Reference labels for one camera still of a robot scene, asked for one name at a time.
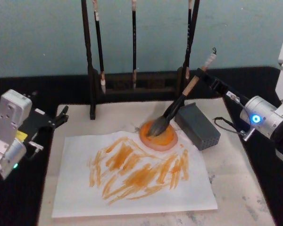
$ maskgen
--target paper sheet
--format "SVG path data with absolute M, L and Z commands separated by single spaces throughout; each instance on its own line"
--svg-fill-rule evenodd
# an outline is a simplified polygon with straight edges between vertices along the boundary
M 217 209 L 201 152 L 177 134 L 164 153 L 123 131 L 66 137 L 52 217 Z

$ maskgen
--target orange paint dish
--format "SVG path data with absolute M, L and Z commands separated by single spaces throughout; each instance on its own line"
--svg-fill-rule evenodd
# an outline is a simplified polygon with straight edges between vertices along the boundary
M 174 128 L 169 125 L 168 128 L 160 134 L 157 137 L 147 137 L 147 133 L 153 124 L 154 121 L 149 121 L 143 124 L 143 126 L 140 129 L 140 139 L 141 141 L 149 148 L 159 151 L 159 152 L 164 152 L 172 147 L 174 147 L 177 144 L 178 137 L 177 134 L 174 130 Z

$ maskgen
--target white paper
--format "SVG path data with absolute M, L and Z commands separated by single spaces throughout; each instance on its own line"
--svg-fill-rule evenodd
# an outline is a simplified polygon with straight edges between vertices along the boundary
M 217 203 L 211 189 L 201 152 L 184 137 L 182 131 L 178 131 L 177 134 L 178 143 L 171 150 L 164 153 L 155 152 L 147 148 L 141 143 L 137 134 L 123 131 L 101 136 L 67 137 L 64 143 L 52 217 L 62 218 L 217 209 Z M 89 165 L 94 163 L 99 150 L 103 150 L 103 148 L 113 144 L 121 137 L 127 137 L 130 141 L 135 142 L 140 149 L 146 154 L 154 156 L 154 158 L 141 158 L 131 172 L 122 176 L 120 176 L 120 170 L 118 169 L 110 172 L 107 170 L 108 167 L 105 162 L 117 153 L 122 143 L 132 147 L 130 142 L 121 142 L 111 152 L 101 152 L 104 153 L 104 155 L 102 155 L 104 160 L 100 164 L 101 174 L 105 171 L 107 171 L 107 174 L 105 174 L 105 177 L 101 180 L 99 188 L 96 183 L 91 187 L 91 170 Z M 155 166 L 166 162 L 166 159 L 173 154 L 178 155 L 178 160 L 180 161 L 179 157 L 183 155 L 185 149 L 188 153 L 189 179 L 184 180 L 183 172 L 181 171 L 176 188 L 174 188 L 174 183 L 171 189 L 171 185 L 169 185 L 172 183 L 170 172 L 175 165 L 175 161 L 173 161 L 165 177 L 165 185 L 168 185 L 164 186 L 156 193 L 137 200 L 129 200 L 129 198 L 145 195 L 148 190 L 144 188 L 143 190 L 138 190 L 138 192 L 109 204 L 111 200 L 121 196 L 122 193 L 126 191 L 123 190 L 116 195 L 103 199 L 104 185 L 107 184 L 109 178 L 117 175 L 110 189 L 110 193 L 112 193 L 118 188 L 121 188 L 125 183 L 124 181 L 135 170 L 147 167 L 147 164 L 151 169 L 154 169 Z M 133 147 L 131 155 L 139 153 L 140 150 Z M 154 186 L 161 185 L 158 184 L 158 177 L 159 174 L 151 181 L 151 184 L 148 184 L 148 187 L 153 188 Z

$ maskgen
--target calligraphy brush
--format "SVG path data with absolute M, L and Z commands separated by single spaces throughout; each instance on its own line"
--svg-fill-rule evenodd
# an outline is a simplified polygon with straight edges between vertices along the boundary
M 205 64 L 202 66 L 202 70 L 206 71 L 208 66 L 215 60 L 216 58 L 216 48 L 213 48 L 213 53 L 206 60 Z M 164 114 L 158 117 L 150 127 L 147 136 L 158 136 L 162 134 L 170 124 L 170 121 L 176 113 L 178 112 L 181 104 L 186 99 L 190 91 L 195 87 L 197 82 L 199 81 L 199 77 L 194 76 L 192 80 L 189 82 L 187 87 L 183 90 L 182 94 L 177 98 L 164 112 Z
M 190 64 L 191 48 L 192 48 L 195 29 L 196 29 L 196 22 L 197 22 L 199 4 L 200 4 L 200 0 L 195 0 L 192 18 L 191 18 L 191 21 L 188 22 L 189 23 L 188 44 L 187 44 L 187 49 L 186 49 L 186 52 L 185 52 L 185 58 L 184 58 L 183 69 L 182 69 L 182 76 L 185 75 L 187 80 L 190 77 L 190 71 L 189 71 L 190 65 L 189 64 Z M 192 2 L 191 2 L 191 0 L 189 0 L 189 13 L 190 13 L 191 8 L 192 8 L 191 6 L 192 6 Z
M 136 0 L 132 0 L 132 28 L 133 28 L 133 89 L 136 88 Z
M 104 72 L 102 41 L 100 38 L 100 14 L 99 14 L 99 8 L 98 8 L 98 1 L 93 0 L 92 2 L 93 2 L 96 36 L 98 40 L 99 58 L 100 58 L 100 84 L 101 84 L 103 93 L 106 93 L 106 80 L 105 80 L 105 72 Z

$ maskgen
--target black table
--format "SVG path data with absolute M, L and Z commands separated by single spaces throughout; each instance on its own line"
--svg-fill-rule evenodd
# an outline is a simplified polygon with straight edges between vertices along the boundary
M 236 88 L 246 97 L 259 95 L 278 106 L 280 101 L 275 93 L 279 70 L 272 67 L 252 67 L 210 70 L 210 74 Z M 39 91 L 34 106 L 54 117 L 59 104 L 88 104 L 89 81 L 85 75 L 45 76 L 29 78 L 0 79 L 0 96 L 8 89 L 20 93 Z M 189 98 L 217 97 L 208 87 L 199 83 Z M 112 97 L 102 102 L 167 100 L 170 97 Z M 232 120 L 240 128 L 246 124 L 239 119 L 240 107 L 225 100 Z M 0 186 L 0 226 L 36 225 L 40 210 L 43 186 L 49 158 L 52 134 L 40 133 L 38 141 L 44 145 L 34 161 L 22 161 L 7 180 Z M 266 202 L 277 225 L 283 225 L 283 162 L 275 155 L 272 142 L 261 134 L 243 142 L 250 163 L 257 175 Z

